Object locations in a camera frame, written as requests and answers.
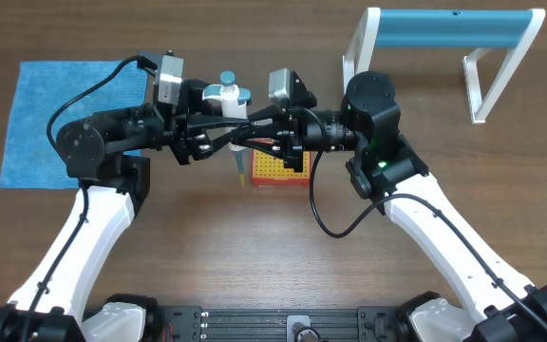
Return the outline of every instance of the wooden table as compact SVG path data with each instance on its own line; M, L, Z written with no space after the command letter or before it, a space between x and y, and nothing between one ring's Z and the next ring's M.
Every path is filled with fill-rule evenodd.
M341 56L368 6L529 9L500 1L22 1L0 0L0 167L20 61L122 59L173 49L184 75L215 82L233 70L269 105L268 77L295 69L321 108L342 98ZM465 50L377 50L390 74L401 129L464 217L510 264L547 284L547 17L487 124L470 123ZM490 84L502 53L485 57ZM373 214L349 237L324 235L304 188L241 189L227 150L177 165L152 158L151 193L113 248L89 303L151 295L205 308L355 308L396 305L427 290L457 304L417 244ZM316 180L323 219L340 231L368 205L351 185L349 154L326 155ZM0 305L34 270L65 222L74 191L0 189Z

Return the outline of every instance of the blue towel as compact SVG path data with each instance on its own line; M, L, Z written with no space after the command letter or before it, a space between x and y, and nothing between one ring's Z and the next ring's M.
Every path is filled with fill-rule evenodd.
M110 62L22 62L8 135L0 187L32 189L77 188L66 166L46 136L47 121L61 105L97 84L119 64ZM66 123L94 112L141 105L147 75L136 62L112 81L65 110L52 127L52 135ZM140 155L140 151L129 154Z

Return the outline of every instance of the black metal base plate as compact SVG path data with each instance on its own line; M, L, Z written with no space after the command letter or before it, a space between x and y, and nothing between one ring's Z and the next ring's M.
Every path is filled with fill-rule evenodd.
M206 310L200 307L162 306L172 323L175 342L241 341L287 342L288 316L307 315L311 326L330 342L396 342L395 307L357 310ZM166 340L170 333L166 331Z

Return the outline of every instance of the cable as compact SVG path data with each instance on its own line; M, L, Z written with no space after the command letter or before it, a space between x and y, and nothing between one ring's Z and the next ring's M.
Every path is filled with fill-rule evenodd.
M54 259L52 262L52 265L49 267L49 270L47 270L46 276L44 276L44 280L37 283L37 293L35 294L35 297L33 298L33 301L30 303L30 306L28 307L27 316L25 317L25 323L23 324L23 330L21 333L21 341L27 342L28 335L29 335L29 326L30 326L30 320L33 317L33 314L35 313L35 309L37 308L37 304L39 303L39 299L41 299L44 292L47 290L47 284L52 278L52 275L54 274L54 271L56 271L56 267L58 267L58 264L61 262L63 257L65 256L66 251L71 246L71 243L73 243L73 240L75 237L77 237L77 234L80 232L80 229L84 225L84 221L86 221L87 217L87 208L88 208L88 196L87 196L87 184L84 184L80 180L80 188L82 189L82 193L84 194L84 209L82 210L82 214L80 214L80 218L77 221L77 225L75 226L75 229L73 229L73 232L68 237L68 240L66 241L65 245L61 249L61 251L58 253L58 256Z
M320 126L320 133L322 135L322 143L321 143L321 146L320 146L320 150L318 150L318 153L315 156L315 160L313 161L313 167L311 168L311 174L310 174L310 177L311 177L310 178L310 205L311 205L311 210L313 211L313 215L315 216L315 220L318 222L318 225L320 226L320 228L322 228L322 230L327 235L329 235L332 238L344 238L344 237L346 237L349 233L351 233L356 228L356 226L358 226L358 224L373 209L375 209L376 207L378 207L378 206L380 206L380 205L382 205L382 204L384 204L384 203L386 203L390 200L396 200L396 199L415 200L415 201L419 202L421 205L425 206L427 209L429 209L432 213L434 213L434 215L436 215L436 217L440 218L451 229L451 231L453 231L453 233L455 233L455 235L463 243L465 248L467 248L467 250L472 254L472 256L474 256L474 258L478 261L478 263L483 268L483 270L491 277L491 279L493 279L493 282L495 282L495 284L497 286L499 286L500 289L502 291L504 291L524 311L524 313L527 316L529 316L540 328L542 328L547 333L547 323L543 319L541 319L541 317L539 317L536 313L534 313L531 309L529 309L529 307L527 307L520 300L520 298L518 298L510 289L508 289L508 287L504 284L503 279L499 278L495 274L495 272L493 272L493 270L489 267L489 265L487 265L487 263L484 261L482 256L479 255L479 253L474 249L474 247L467 240L467 238L465 238L463 236L462 232L460 232L459 229L457 229L457 227L453 224L453 222L451 222L443 214L443 211L436 208L435 206L433 206L432 204L427 202L425 199L422 199L420 197L417 197L415 195L410 195L410 194L392 194L390 196L387 196L387 197L384 197L384 198L378 200L375 203L372 203L367 209L365 209L365 211L362 212L362 214L360 214L360 216L349 226L349 228L346 229L345 231L343 231L342 233L337 234L337 233L331 232L326 227L326 225L324 224L322 219L320 218L320 215L318 215L318 211L316 209L315 202L313 200L313 179L314 179L314 176L315 176L315 170L318 166L318 162L320 162L320 158L322 157L322 153L326 149L326 140L324 139L324 137L326 136L326 128L324 127L324 124L322 123L320 118L318 118L317 115L315 115L315 113L312 112L311 110L309 110L305 107L296 107L295 109L298 109L299 111L303 111L304 113L307 113L308 115L312 116L318 122L318 125Z
M86 95L92 93L94 90L100 88L101 86L106 85L109 81L113 80L113 78L120 73L120 71L125 67L127 64L139 60L139 56L132 56L124 59L121 63L118 64L118 66L111 72L109 76L107 76L104 80L98 82L96 85L93 85L90 89L84 91L83 93L77 95L76 97L69 100L66 104L63 104L58 110L54 112L51 118L49 118L49 121L47 122L47 128L46 128L46 134L47 139L49 140L49 143L52 145L54 150L58 152L58 149L56 148L56 142L54 141L54 138L52 138L52 125L56 121L59 115L65 111L65 109L69 108L71 105L75 104L76 102L82 100Z

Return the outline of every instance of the robotic arm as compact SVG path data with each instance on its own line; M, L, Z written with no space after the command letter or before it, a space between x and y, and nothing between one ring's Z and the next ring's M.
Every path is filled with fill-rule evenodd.
M35 273L0 308L0 341L17 341L28 320L39 341L156 340L161 326L145 325L159 314L149 303L109 303L83 321L87 295L106 256L149 192L149 159L123 152L169 147L185 165L190 156L194 161L207 159L228 143L280 158L297 172L302 171L303 152L318 151L312 180L322 152L354 151L346 168L358 195L417 241L462 303L462 309L452 307L433 293L414 298L399 308L400 340L547 340L547 285L536 289L453 208L400 134L400 108L385 74L357 74L348 83L340 110L313 112L313 94L294 71L281 69L270 74L273 105L242 118L237 113L250 104L250 92L240 88L235 102L212 106L210 100L225 97L225 85L183 79L183 61L170 51L140 52L136 60L155 76L152 104L95 113L67 123L57 134L56 149L68 175L85 188ZM270 123L256 124L264 120ZM208 131L221 127L226 133L211 140ZM87 215L82 217L86 201ZM313 200L312 208L327 234L341 237L326 229ZM83 227L52 274L36 314L28 316L39 282L82 219ZM543 325L534 322L533 314Z

